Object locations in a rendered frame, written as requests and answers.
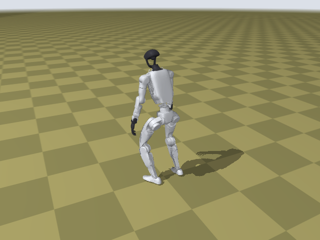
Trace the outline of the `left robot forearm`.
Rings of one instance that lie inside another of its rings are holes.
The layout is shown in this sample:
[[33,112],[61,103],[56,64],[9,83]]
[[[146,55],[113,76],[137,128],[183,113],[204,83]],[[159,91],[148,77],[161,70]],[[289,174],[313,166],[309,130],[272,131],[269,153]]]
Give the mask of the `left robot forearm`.
[[137,118],[137,121],[139,120],[139,116],[140,116],[140,113],[141,113],[141,109],[142,109],[142,105],[139,104],[139,97],[137,96],[136,97],[136,100],[135,100],[135,108],[134,108],[134,111],[133,111],[133,116],[132,116],[132,121],[134,118]]

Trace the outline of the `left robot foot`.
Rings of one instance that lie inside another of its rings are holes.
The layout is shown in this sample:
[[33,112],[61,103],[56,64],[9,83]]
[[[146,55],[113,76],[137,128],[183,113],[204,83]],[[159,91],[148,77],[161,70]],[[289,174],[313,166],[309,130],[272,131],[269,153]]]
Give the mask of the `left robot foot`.
[[152,175],[144,175],[142,178],[144,180],[146,180],[146,181],[153,182],[153,183],[158,184],[158,185],[162,183],[161,178],[157,177],[157,176],[156,176],[156,179],[152,178]]

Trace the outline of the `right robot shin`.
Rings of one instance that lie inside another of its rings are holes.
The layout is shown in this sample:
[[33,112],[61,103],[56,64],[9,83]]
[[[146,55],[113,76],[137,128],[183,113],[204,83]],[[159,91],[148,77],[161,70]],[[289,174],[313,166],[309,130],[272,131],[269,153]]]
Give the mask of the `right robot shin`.
[[178,148],[177,148],[176,140],[174,137],[173,137],[173,139],[174,139],[174,145],[167,145],[167,148],[168,148],[169,154],[173,160],[173,164],[175,166],[175,169],[178,170],[178,168],[180,169],[179,160],[178,160]]

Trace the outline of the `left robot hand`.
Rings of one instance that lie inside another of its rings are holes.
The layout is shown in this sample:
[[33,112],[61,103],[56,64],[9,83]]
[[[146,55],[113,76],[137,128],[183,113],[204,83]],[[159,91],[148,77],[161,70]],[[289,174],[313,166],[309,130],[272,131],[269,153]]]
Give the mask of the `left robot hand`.
[[135,124],[137,123],[137,118],[134,118],[133,121],[131,120],[131,132],[134,136],[136,136],[136,131],[134,130]]

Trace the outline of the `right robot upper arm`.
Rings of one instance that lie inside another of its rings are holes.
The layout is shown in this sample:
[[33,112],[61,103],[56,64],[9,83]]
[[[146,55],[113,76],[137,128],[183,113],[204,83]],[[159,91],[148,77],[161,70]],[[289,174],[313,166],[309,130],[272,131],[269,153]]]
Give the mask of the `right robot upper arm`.
[[[167,70],[168,70],[168,69],[167,69]],[[169,75],[170,75],[170,80],[171,80],[171,85],[172,85],[172,90],[173,90],[173,84],[174,84],[174,82],[173,82],[173,77],[174,77],[174,72],[171,71],[171,70],[168,70],[168,72],[169,72]]]

